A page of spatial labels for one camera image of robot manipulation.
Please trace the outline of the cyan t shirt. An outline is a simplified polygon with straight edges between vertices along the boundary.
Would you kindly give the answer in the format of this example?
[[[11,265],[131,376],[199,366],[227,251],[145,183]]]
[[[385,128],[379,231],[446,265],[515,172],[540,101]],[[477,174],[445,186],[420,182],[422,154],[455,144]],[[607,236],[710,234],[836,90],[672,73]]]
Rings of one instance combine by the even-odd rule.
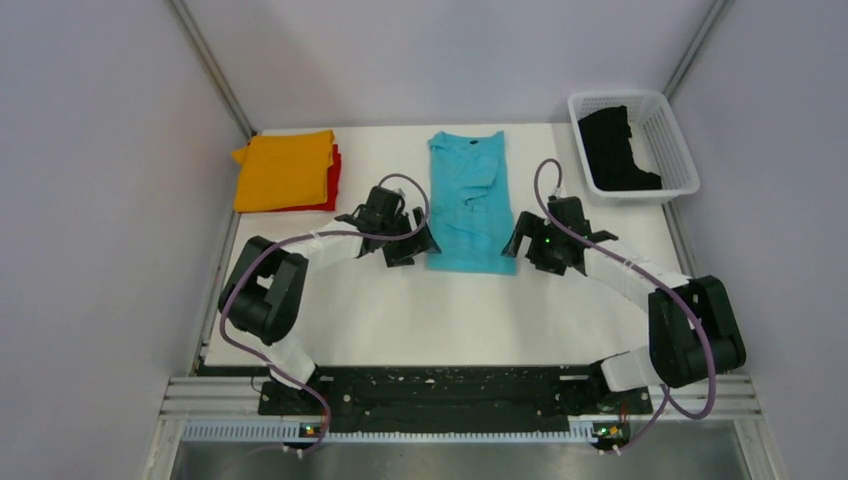
[[[479,140],[476,145],[471,140]],[[501,255],[515,225],[505,134],[466,137],[439,132],[428,141],[431,233],[440,254],[434,271],[514,276],[515,260]]]

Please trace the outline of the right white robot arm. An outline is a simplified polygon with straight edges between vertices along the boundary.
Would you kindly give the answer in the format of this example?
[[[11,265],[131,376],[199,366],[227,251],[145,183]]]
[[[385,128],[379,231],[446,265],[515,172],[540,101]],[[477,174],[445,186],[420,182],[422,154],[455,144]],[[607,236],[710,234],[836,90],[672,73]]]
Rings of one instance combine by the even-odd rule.
[[[669,271],[630,250],[618,236],[594,230],[576,197],[552,196],[541,216],[524,211],[501,254],[514,258],[524,240],[526,259],[538,270],[564,275],[573,269],[611,288],[646,315],[645,345],[595,362],[586,385],[589,404],[612,412],[627,391],[659,386],[665,393],[701,380],[706,403],[696,411],[680,407],[690,419],[712,412],[717,376],[747,359],[723,282]]]

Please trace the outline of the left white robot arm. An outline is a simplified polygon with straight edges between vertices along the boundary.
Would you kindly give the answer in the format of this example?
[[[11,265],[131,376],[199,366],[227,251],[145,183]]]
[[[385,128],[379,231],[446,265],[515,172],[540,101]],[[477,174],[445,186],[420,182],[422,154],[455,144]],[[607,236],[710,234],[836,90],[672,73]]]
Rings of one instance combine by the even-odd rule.
[[[322,227],[280,241],[254,236],[243,246],[219,295],[218,331],[228,345],[269,369],[295,412],[319,404],[323,415],[330,414],[320,386],[310,379],[317,365],[291,333],[308,275],[377,251],[389,268],[439,252],[429,227],[430,200],[412,210],[406,206],[401,191],[378,184],[353,212]]]

